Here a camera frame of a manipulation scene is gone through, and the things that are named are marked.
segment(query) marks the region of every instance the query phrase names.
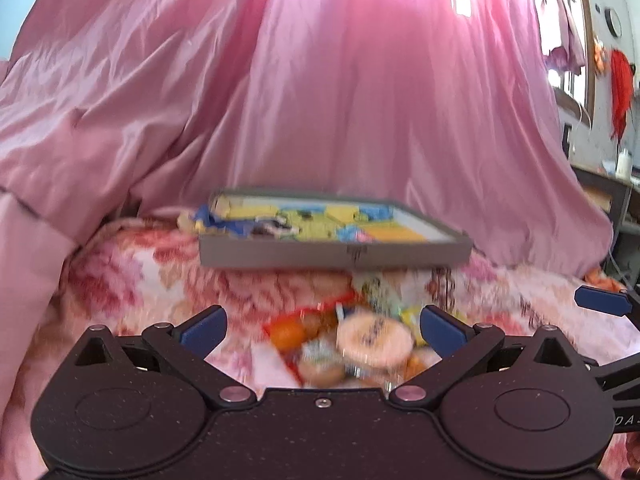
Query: open box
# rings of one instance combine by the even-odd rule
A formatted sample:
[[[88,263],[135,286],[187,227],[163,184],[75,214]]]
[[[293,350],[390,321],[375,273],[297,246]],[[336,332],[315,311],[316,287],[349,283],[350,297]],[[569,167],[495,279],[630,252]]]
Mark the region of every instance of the open box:
[[[220,269],[452,267],[468,260],[473,245],[393,202],[224,189],[209,209],[223,228],[200,234],[200,261]]]

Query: floral bedsheet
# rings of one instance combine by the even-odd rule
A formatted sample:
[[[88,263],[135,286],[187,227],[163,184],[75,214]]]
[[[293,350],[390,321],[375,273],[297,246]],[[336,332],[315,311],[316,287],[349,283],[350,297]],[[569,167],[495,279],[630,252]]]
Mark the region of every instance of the floral bedsheet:
[[[507,334],[530,335],[540,324],[556,324],[581,354],[601,364],[640,351],[640,333],[628,320],[575,305],[579,280],[528,266],[494,267],[476,253],[455,270],[382,277],[403,302],[435,303],[462,313],[469,323],[494,323]],[[207,269],[199,265],[197,239],[166,224],[127,219],[108,225],[66,265],[60,293],[22,364],[0,436],[0,478],[33,480],[46,470],[31,437],[31,412],[87,326],[103,323],[117,335],[133,335],[153,322],[179,324],[221,304],[228,333],[207,361],[260,395],[268,386],[298,385],[262,325],[296,306],[341,295],[362,278],[346,272]],[[428,360],[438,358],[433,354]],[[611,478],[636,464],[633,442],[625,445],[624,436],[614,437],[601,466]]]

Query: gray box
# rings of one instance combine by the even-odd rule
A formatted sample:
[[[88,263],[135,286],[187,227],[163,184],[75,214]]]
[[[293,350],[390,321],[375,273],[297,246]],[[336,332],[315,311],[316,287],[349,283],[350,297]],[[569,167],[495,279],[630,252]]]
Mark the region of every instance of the gray box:
[[[263,189],[224,189],[212,195],[210,208],[220,196],[264,202],[290,200],[299,202],[301,206],[306,202],[327,202],[333,206],[388,206],[393,210],[394,220],[401,218],[401,225],[410,225],[412,230],[432,239],[415,242],[341,242],[201,234],[200,262],[206,267],[333,270],[453,267],[468,261],[473,246],[472,240],[466,235],[393,202]]]

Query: orange cloth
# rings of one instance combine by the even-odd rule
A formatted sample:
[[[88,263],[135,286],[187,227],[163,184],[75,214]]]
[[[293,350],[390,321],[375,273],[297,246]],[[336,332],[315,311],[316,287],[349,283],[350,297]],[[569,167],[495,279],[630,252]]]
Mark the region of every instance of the orange cloth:
[[[596,267],[587,272],[584,281],[587,282],[588,285],[600,288],[601,290],[608,290],[609,292],[620,292],[626,289],[622,283],[606,276],[600,267]]]
[[[611,93],[613,97],[613,132],[611,139],[618,140],[618,147],[626,128],[626,111],[631,108],[634,94],[634,76],[626,56],[619,50],[611,53]]]

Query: red hanging fabric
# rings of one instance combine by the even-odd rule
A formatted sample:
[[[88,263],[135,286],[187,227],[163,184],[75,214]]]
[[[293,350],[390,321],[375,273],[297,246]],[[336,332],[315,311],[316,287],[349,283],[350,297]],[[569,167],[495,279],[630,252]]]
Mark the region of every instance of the red hanging fabric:
[[[613,98],[611,139],[617,139],[618,148],[620,148],[620,141],[626,128],[626,111],[631,108],[631,98],[634,94],[634,76],[629,60],[619,50],[613,50],[611,53],[611,93]]]

